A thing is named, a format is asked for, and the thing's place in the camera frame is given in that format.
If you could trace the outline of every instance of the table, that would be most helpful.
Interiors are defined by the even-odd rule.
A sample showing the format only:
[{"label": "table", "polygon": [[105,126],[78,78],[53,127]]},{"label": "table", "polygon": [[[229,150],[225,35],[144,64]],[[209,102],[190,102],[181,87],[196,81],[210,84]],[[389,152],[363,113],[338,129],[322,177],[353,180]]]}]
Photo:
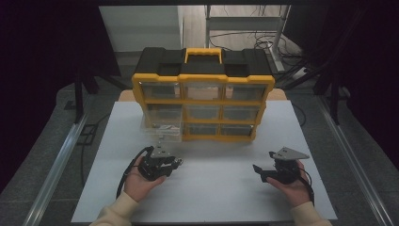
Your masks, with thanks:
[{"label": "table", "polygon": [[[116,102],[72,222],[91,222],[115,200],[126,166],[142,148],[153,145],[139,131],[141,107]],[[273,169],[270,151],[286,146],[309,154],[289,101],[267,101],[252,142],[194,140],[164,147],[184,160],[182,166],[143,201],[134,224],[255,223],[292,220],[289,203],[263,184],[252,164]],[[312,158],[303,160],[313,179],[315,206],[323,218],[337,218]]]}]

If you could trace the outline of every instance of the wall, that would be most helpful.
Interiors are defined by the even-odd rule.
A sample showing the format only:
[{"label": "wall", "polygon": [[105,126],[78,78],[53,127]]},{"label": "wall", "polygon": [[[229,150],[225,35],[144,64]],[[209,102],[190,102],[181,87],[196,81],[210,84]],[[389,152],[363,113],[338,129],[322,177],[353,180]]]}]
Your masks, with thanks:
[{"label": "wall", "polygon": [[181,48],[178,7],[100,7],[114,52]]}]

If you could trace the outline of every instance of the beige sleeve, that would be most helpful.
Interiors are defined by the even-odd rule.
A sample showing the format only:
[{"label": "beige sleeve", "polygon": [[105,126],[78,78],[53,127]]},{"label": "beige sleeve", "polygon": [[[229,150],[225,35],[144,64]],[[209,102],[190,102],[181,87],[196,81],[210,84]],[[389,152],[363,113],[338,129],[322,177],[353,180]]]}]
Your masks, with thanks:
[{"label": "beige sleeve", "polygon": [[303,203],[293,209],[291,214],[294,218],[295,226],[331,226],[332,224],[320,218],[311,202]]},{"label": "beige sleeve", "polygon": [[138,202],[134,201],[124,191],[120,196],[109,206],[106,206],[100,212],[96,221],[90,225],[132,225],[130,217],[138,206]]}]

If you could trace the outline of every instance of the clear plastic drawer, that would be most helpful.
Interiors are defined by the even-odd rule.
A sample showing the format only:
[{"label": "clear plastic drawer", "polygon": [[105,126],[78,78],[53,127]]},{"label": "clear plastic drawer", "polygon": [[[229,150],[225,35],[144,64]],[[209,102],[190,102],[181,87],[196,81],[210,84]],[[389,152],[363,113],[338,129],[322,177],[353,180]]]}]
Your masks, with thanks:
[{"label": "clear plastic drawer", "polygon": [[218,124],[188,123],[187,127],[190,135],[216,135]]},{"label": "clear plastic drawer", "polygon": [[182,120],[182,105],[149,104],[147,107],[146,114],[152,121]]},{"label": "clear plastic drawer", "polygon": [[219,83],[184,83],[186,100],[221,100],[222,85]]},{"label": "clear plastic drawer", "polygon": [[259,107],[254,105],[224,105],[223,120],[226,121],[255,121]]},{"label": "clear plastic drawer", "polygon": [[234,101],[261,101],[266,84],[229,84],[226,86],[225,99]]},{"label": "clear plastic drawer", "polygon": [[180,99],[179,83],[139,83],[146,99]]},{"label": "clear plastic drawer", "polygon": [[222,124],[220,134],[223,136],[246,136],[252,134],[253,125],[251,124]]},{"label": "clear plastic drawer", "polygon": [[220,105],[185,105],[186,117],[189,120],[217,120]]},{"label": "clear plastic drawer", "polygon": [[183,134],[182,109],[148,110],[143,114],[140,129],[155,141],[180,142]]}]

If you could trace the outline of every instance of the hand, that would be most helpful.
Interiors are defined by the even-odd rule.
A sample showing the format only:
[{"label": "hand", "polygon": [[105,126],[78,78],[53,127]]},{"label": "hand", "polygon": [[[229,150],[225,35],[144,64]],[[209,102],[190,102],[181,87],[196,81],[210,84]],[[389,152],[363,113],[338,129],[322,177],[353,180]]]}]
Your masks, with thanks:
[{"label": "hand", "polygon": [[[136,162],[135,166],[141,162],[143,156],[140,156]],[[136,202],[142,201],[147,197],[148,193],[156,187],[161,185],[166,179],[166,176],[159,177],[155,181],[148,181],[145,179],[141,173],[138,171],[137,167],[133,167],[130,171],[129,175],[126,178],[126,182],[124,184],[124,192],[128,194],[133,200]]]},{"label": "hand", "polygon": [[[300,169],[304,169],[303,164],[299,161],[296,160],[298,166]],[[305,174],[304,170],[300,171],[300,176],[305,179],[305,181],[308,182],[308,177]],[[271,177],[266,178],[267,182],[280,190],[284,195],[287,197],[288,202],[293,206],[297,207],[300,204],[303,204],[305,202],[309,202],[311,198],[309,197],[308,190],[306,187],[300,182],[299,180],[294,181],[293,183],[289,185],[284,185],[280,183],[278,180],[275,180]]]}]

